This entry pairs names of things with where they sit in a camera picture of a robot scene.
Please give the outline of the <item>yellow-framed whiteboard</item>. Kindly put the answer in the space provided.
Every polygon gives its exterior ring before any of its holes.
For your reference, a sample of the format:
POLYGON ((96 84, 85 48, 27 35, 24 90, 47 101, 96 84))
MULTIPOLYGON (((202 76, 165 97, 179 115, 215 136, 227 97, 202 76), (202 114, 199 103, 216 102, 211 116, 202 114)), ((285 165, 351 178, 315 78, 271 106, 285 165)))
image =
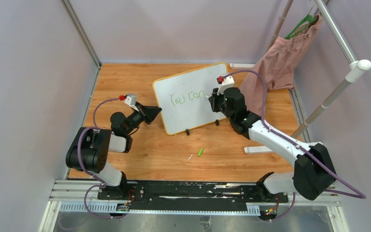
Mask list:
POLYGON ((220 62, 155 80, 152 84, 165 131, 168 135, 191 130, 222 120, 214 113, 207 96, 218 87, 217 78, 228 73, 220 62))

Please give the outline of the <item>green marker cap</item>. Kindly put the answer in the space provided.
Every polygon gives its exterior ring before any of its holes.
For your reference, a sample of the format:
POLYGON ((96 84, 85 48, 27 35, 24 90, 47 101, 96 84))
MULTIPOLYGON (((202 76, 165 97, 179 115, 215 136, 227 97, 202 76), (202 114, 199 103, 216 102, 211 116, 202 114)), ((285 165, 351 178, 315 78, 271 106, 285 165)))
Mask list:
POLYGON ((201 148, 201 149, 199 150, 197 156, 200 157, 200 156, 203 154, 203 152, 204 152, 204 150, 203 150, 203 148, 201 148))

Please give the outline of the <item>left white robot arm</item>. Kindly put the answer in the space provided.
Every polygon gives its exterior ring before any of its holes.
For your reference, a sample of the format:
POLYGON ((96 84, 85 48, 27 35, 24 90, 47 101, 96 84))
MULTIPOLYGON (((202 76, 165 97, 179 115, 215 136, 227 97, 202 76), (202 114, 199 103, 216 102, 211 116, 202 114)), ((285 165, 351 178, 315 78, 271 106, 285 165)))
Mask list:
POLYGON ((128 153, 132 145, 132 134, 141 123, 151 124, 162 109, 158 106, 134 104, 133 112, 125 116, 115 112, 110 117, 111 129, 81 127, 66 153, 68 168, 84 172, 101 182, 100 190, 118 200, 133 193, 124 172, 107 161, 110 150, 128 153))

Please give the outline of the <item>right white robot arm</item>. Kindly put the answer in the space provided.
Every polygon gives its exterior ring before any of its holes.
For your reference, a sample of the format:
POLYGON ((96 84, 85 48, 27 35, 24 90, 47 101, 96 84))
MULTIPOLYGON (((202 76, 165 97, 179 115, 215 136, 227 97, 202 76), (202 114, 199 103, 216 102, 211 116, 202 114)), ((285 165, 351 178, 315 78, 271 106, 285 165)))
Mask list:
POLYGON ((335 172, 327 148, 316 143, 310 145, 273 129, 255 113, 247 110, 243 94, 236 87, 220 92, 214 88, 208 98, 213 112, 223 113, 233 130, 249 140, 259 142, 288 161, 293 172, 270 172, 259 179, 257 197, 268 202, 277 193, 299 193, 307 200, 315 200, 336 181, 335 172))

